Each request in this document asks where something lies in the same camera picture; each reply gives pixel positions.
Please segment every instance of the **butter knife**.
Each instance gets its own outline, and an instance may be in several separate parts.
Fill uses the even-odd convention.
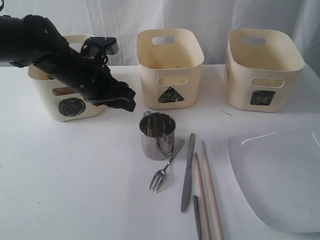
[[[192,158],[194,155],[195,140],[196,140],[196,135],[194,133],[191,133],[190,142],[189,142],[189,149],[188,149],[188,156],[187,156],[187,161],[186,161],[184,182],[183,182],[182,198],[181,198],[181,212],[182,213],[184,213],[187,210],[187,208],[189,206],[190,198],[191,198]]]

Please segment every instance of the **metal fork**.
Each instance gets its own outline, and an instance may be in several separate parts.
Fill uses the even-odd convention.
[[[155,173],[155,175],[153,176],[150,186],[149,186],[149,190],[152,188],[153,184],[153,188],[152,188],[152,192],[155,191],[155,193],[157,193],[159,191],[159,189],[161,188],[166,176],[167,176],[167,168],[169,167],[169,165],[172,163],[172,161],[175,159],[176,155],[178,154],[178,152],[180,151],[180,149],[182,148],[182,146],[184,145],[185,140],[180,140],[180,142],[178,143],[178,145],[175,147],[175,149],[173,150],[170,160],[169,162],[166,164],[166,166],[164,167],[164,169],[159,170]]]

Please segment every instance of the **white backdrop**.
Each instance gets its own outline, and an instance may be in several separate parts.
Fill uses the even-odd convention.
[[[136,65],[136,36],[146,29],[185,28],[205,64],[225,62],[228,32],[273,29],[288,34],[320,76],[320,0],[5,0],[1,14],[48,17],[63,35],[116,37],[112,65]]]

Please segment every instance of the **stainless steel cup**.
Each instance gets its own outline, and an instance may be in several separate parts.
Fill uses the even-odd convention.
[[[171,116],[161,112],[146,111],[139,127],[142,151],[148,158],[163,160],[172,153],[176,121]]]

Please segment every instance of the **white table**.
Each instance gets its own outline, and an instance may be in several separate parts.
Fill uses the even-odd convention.
[[[139,121],[150,109],[143,103],[138,67],[114,66],[111,72],[136,91],[134,113],[108,109],[92,118],[57,122],[48,116],[27,69],[0,69],[2,240],[196,240],[192,203],[180,213],[191,132],[196,133],[202,166],[201,140],[208,146],[226,240],[320,238],[318,233],[274,231],[260,222],[226,154],[232,134],[301,128],[320,133],[320,79],[308,66],[288,104],[277,113],[231,107],[224,65],[205,66],[197,102],[163,111],[175,118],[176,137],[185,144],[157,194],[148,186],[166,161],[150,160],[141,150]],[[195,171],[193,194],[200,195]]]

